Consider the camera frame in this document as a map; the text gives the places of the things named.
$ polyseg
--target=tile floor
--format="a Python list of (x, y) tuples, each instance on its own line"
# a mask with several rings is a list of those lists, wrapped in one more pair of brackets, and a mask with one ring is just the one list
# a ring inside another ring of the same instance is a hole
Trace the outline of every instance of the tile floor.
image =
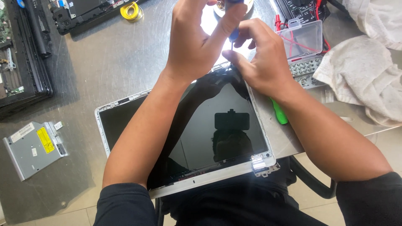
[[(394, 170), (402, 175), (402, 165), (399, 164), (402, 159), (402, 152), (400, 151), (402, 127), (391, 129), (380, 134), (374, 134), (367, 138), (378, 146)], [(329, 177), (318, 170), (307, 158), (305, 153), (298, 154), (296, 157), (314, 176), (320, 179), (323, 183), (329, 185)], [(289, 193), (299, 203), (301, 211), (306, 214), (329, 226), (345, 225), (335, 198), (328, 200), (319, 197), (300, 180), (289, 187)], [(91, 226), (94, 224), (95, 214), (96, 207), (94, 206), (15, 226)], [(170, 216), (165, 216), (165, 226), (173, 226), (175, 223), (176, 222)]]

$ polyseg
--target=black sleeve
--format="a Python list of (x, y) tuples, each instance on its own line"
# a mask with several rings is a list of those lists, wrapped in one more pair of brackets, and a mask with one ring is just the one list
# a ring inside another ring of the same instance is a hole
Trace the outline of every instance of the black sleeve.
[(115, 184), (103, 188), (100, 193), (94, 226), (157, 224), (154, 205), (143, 186)]
[(402, 225), (402, 178), (398, 173), (340, 182), (336, 198), (347, 226)]

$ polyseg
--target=yellow spool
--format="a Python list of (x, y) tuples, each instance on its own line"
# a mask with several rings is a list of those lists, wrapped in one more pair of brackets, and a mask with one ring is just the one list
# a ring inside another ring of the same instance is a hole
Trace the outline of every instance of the yellow spool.
[(136, 2), (132, 2), (120, 8), (121, 15), (130, 22), (136, 22), (142, 18), (144, 12)]

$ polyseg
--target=green screwdriver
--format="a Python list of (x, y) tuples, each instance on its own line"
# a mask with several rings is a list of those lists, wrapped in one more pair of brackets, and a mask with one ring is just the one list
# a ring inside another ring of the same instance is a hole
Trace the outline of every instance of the green screwdriver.
[(277, 119), (278, 119), (279, 123), (282, 125), (285, 125), (286, 123), (289, 122), (287, 120), (285, 113), (283, 112), (282, 108), (276, 103), (275, 100), (273, 100), (272, 98), (270, 98), (270, 99), (272, 100), (272, 103), (274, 104), (275, 113), (277, 115)]

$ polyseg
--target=black shirt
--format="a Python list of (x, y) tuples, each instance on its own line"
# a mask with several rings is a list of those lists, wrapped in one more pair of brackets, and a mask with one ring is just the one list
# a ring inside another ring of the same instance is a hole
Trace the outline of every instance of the black shirt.
[[(397, 173), (338, 183), (336, 198), (346, 225), (402, 225), (402, 178)], [(246, 175), (177, 193), (165, 199), (176, 225), (289, 225), (322, 222), (301, 212), (280, 190)], [(132, 183), (105, 187), (94, 226), (156, 225), (148, 191)]]

